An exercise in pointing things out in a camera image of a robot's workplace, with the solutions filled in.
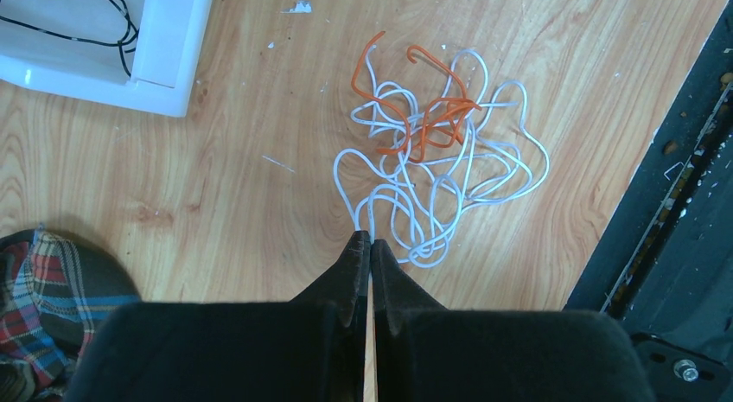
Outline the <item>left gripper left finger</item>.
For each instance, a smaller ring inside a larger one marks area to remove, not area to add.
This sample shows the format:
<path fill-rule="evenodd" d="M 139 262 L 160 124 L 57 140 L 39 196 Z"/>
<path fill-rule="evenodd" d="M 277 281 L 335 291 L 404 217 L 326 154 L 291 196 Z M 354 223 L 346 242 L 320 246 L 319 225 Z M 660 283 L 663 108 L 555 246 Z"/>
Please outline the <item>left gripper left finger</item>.
<path fill-rule="evenodd" d="M 132 303 L 85 351 L 68 401 L 360 401 L 371 243 L 286 302 Z"/>

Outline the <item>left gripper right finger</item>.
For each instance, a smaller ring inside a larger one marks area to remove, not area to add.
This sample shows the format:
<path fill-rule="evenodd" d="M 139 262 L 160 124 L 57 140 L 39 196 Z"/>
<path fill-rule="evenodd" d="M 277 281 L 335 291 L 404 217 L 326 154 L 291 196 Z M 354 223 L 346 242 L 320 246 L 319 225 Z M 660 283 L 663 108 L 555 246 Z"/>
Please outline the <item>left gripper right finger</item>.
<path fill-rule="evenodd" d="M 371 248 L 381 401 L 653 401 L 628 335 L 592 311 L 447 309 Z"/>

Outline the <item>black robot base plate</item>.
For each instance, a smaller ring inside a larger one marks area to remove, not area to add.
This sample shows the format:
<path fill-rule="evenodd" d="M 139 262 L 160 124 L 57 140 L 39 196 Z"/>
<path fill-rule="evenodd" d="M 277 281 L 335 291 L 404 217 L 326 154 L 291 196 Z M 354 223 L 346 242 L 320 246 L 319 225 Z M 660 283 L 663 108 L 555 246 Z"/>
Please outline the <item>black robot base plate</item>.
<path fill-rule="evenodd" d="M 565 304 L 621 324 L 660 401 L 732 398 L 731 71 L 726 5 Z"/>

